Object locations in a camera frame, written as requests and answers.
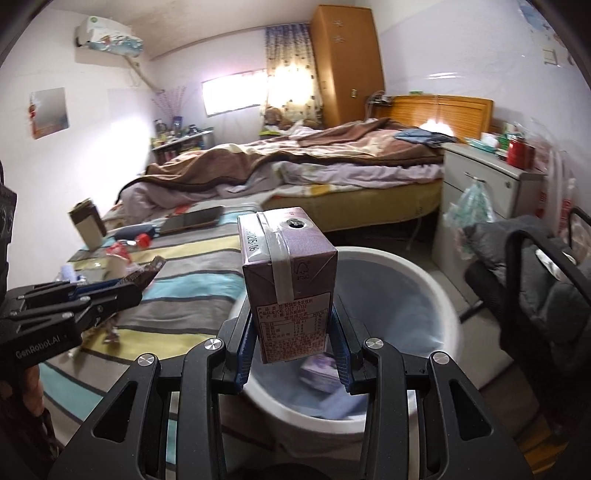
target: red bottle cap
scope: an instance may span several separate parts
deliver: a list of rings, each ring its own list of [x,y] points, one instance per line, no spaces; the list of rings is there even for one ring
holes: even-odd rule
[[[147,233],[141,233],[137,237],[135,237],[135,243],[138,246],[138,248],[141,248],[143,250],[150,246],[150,244],[152,243],[152,239]]]

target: wooden headboard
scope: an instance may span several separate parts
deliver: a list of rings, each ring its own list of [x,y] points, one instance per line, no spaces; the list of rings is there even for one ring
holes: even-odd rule
[[[419,127],[428,120],[447,124],[459,140],[480,138],[491,127],[494,102],[484,98],[452,95],[401,95],[394,97],[387,113],[402,124]]]

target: red thermos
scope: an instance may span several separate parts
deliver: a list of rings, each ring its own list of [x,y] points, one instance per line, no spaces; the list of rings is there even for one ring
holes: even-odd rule
[[[521,170],[529,170],[534,166],[535,148],[525,143],[523,138],[515,137],[509,142],[507,163]]]

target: floral curtain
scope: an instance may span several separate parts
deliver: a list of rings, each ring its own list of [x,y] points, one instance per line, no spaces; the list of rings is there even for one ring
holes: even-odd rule
[[[307,24],[266,28],[266,107],[277,107],[285,118],[320,122],[322,99]]]

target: brown blanket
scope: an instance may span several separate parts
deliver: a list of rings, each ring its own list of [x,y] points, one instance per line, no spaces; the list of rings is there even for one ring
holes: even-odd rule
[[[203,192],[220,184],[242,185],[267,162],[355,163],[390,167],[441,163],[439,149],[393,138],[400,124],[384,118],[368,124],[351,123],[314,133],[299,141],[289,137],[259,140],[246,145],[225,144],[181,154],[164,165],[151,164],[138,182],[155,183],[183,192]]]

